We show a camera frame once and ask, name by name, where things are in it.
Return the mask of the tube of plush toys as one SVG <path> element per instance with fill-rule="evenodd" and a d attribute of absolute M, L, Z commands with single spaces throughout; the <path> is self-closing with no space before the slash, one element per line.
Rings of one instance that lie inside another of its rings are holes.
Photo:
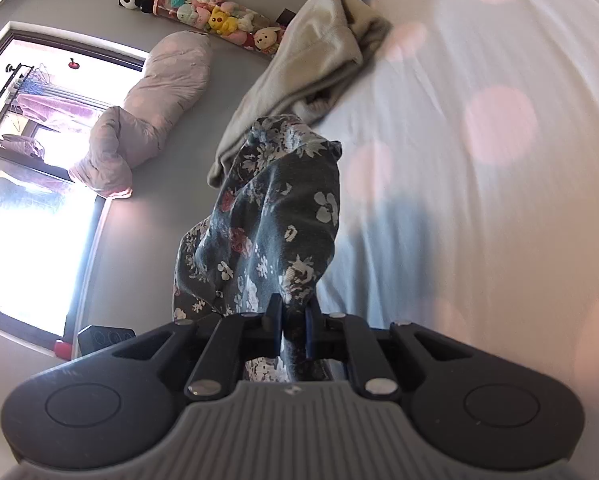
<path fill-rule="evenodd" d="M 127 10 L 169 18 L 196 32 L 273 58 L 285 27 L 232 0 L 118 0 Z"/>

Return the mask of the pink dotted bed sheet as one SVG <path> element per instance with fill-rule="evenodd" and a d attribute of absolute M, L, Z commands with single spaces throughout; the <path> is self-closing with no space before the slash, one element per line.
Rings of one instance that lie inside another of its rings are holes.
<path fill-rule="evenodd" d="M 365 0 L 392 24 L 339 140 L 327 311 L 410 320 L 583 401 L 599 479 L 599 0 Z"/>

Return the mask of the window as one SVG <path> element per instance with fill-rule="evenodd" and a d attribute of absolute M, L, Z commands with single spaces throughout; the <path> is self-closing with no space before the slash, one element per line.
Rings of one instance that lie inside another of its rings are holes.
<path fill-rule="evenodd" d="M 72 346 L 105 203 L 69 168 L 91 126 L 139 80 L 140 55 L 87 36 L 0 31 L 0 332 Z"/>

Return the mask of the dark floral garment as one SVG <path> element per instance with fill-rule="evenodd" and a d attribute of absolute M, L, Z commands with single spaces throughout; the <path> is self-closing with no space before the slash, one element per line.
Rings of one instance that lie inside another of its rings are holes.
<path fill-rule="evenodd" d="M 306 356 L 305 307 L 335 252 L 342 145 L 295 115 L 252 124 L 220 186 L 214 209 L 185 233 L 173 279 L 173 316 L 261 313 L 282 299 L 288 323 L 281 356 L 257 358 L 256 382 L 328 380 Z"/>

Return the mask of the beige garment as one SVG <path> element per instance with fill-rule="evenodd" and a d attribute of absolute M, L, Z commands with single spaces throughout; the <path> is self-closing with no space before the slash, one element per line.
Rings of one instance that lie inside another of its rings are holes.
<path fill-rule="evenodd" d="M 311 126 L 328 114 L 391 31 L 363 0 L 307 0 L 272 61 L 222 134 L 207 183 L 219 188 L 256 119 L 294 114 Z"/>

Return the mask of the pink plush cushion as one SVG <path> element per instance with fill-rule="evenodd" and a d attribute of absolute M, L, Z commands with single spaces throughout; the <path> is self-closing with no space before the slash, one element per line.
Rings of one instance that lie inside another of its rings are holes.
<path fill-rule="evenodd" d="M 132 170 L 156 157 L 168 134 L 209 81 L 211 44 L 198 32 L 174 32 L 150 50 L 141 79 L 121 106 L 109 107 L 90 132 L 86 156 L 70 180 L 104 198 L 132 194 Z"/>

